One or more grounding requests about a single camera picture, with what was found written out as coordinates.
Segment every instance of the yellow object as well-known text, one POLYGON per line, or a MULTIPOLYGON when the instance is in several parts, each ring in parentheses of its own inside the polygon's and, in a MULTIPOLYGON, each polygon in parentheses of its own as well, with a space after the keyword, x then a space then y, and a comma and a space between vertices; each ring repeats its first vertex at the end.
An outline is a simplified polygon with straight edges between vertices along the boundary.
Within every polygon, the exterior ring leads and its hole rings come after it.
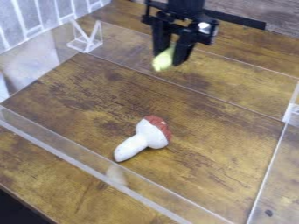
POLYGON ((154 58, 153 58, 153 70, 160 72, 169 68, 173 64, 173 49, 175 45, 170 45, 154 58))

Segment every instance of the wooden table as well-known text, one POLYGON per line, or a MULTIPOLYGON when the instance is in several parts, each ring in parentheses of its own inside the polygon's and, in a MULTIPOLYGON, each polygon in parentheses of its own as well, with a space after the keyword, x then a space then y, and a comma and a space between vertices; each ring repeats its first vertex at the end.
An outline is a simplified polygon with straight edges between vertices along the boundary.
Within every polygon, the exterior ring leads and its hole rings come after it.
MULTIPOLYGON (((114 1, 105 13, 94 13, 93 17, 148 33, 148 27, 138 23, 141 11, 141 5, 114 1)), ((81 23, 90 29, 89 17, 81 23)), ((268 79, 283 80, 291 88, 299 52, 289 47, 297 46, 297 41, 233 24, 223 23, 223 27, 233 29, 220 33, 215 47, 199 48, 276 70, 279 73, 268 79), (291 46, 276 45, 281 40, 291 46)), ((219 69, 229 66, 219 62, 219 69)), ((237 69, 248 72, 241 66, 237 69)), ((209 81, 200 78, 197 82, 209 86, 209 81)), ((271 94, 279 90, 275 87, 259 91, 271 94)), ((245 109, 247 102, 244 108, 236 107, 208 94, 78 54, 9 98, 4 106, 109 159, 140 118, 158 115, 170 124, 172 143, 164 150, 145 150, 121 165, 225 219, 244 223, 284 126, 277 118, 281 108, 273 107, 275 113, 268 114, 272 111, 265 103, 271 108, 271 102, 256 103, 259 113, 252 112, 245 109)), ((1 186, 45 216, 58 223, 172 222, 6 129, 0 131, 1 186)))

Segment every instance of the mushroom toy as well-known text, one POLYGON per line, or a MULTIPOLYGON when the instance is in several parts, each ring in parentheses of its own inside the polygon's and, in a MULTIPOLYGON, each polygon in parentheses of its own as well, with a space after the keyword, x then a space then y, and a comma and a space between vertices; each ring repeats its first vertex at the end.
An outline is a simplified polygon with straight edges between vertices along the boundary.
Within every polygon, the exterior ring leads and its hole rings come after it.
POLYGON ((170 141, 172 133, 162 118, 146 115, 134 127, 130 136, 114 150, 114 160, 122 162, 145 147, 161 149, 170 141))

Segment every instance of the red mushroom cap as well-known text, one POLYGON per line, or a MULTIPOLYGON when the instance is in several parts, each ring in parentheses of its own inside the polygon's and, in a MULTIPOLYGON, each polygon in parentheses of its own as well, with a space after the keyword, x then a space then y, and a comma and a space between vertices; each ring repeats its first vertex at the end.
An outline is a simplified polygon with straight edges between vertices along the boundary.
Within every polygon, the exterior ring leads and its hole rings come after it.
POLYGON ((156 115, 146 115, 144 119, 164 133, 164 136, 169 143, 172 139, 172 132, 169 131, 169 128, 164 119, 156 115))

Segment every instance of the mushroom cap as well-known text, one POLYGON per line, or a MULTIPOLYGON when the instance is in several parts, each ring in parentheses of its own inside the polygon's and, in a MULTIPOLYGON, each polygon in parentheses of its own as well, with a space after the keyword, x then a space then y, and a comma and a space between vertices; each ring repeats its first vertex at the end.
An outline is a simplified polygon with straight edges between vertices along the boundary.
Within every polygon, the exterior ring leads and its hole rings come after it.
POLYGON ((168 143, 172 139, 172 132, 169 131, 168 125, 164 119, 156 115, 146 115, 144 119, 162 132, 168 143))

